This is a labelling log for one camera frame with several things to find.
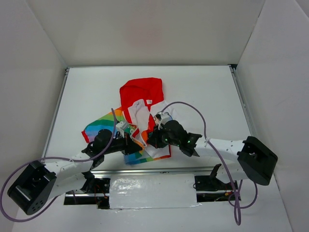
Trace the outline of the rainbow hooded kids jacket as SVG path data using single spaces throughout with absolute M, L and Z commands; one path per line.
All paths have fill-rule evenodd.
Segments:
M 143 147 L 143 150 L 130 155 L 124 155 L 126 164 L 140 164 L 171 157 L 171 146 L 156 149 L 147 144 L 148 134 L 153 132 L 158 124 L 155 117 L 166 107 L 163 84 L 159 78 L 140 78 L 129 80 L 120 88 L 121 106 L 96 121 L 90 123 L 82 131 L 82 135 L 89 144 L 103 129 L 110 130 L 112 137 L 118 132 L 116 124 L 126 121 L 130 127 L 129 136 Z

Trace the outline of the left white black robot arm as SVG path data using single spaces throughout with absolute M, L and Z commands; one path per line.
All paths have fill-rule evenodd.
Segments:
M 103 129 L 72 161 L 31 162 L 9 187 L 7 194 L 27 215 L 33 215 L 49 199 L 68 191 L 93 193 L 98 179 L 91 170 L 104 161 L 106 154 L 120 151 L 129 155 L 141 150 L 142 147 L 127 132 L 117 132 L 112 137 L 110 130 Z

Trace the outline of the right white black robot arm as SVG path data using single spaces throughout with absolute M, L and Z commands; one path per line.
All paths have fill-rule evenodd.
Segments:
M 188 157 L 218 157 L 221 164 L 214 166 L 210 177 L 215 189 L 243 179 L 267 186 L 278 161 L 278 156 L 256 137 L 237 141 L 204 139 L 201 134 L 187 132 L 176 120 L 155 126 L 147 143 L 155 148 L 176 146 Z

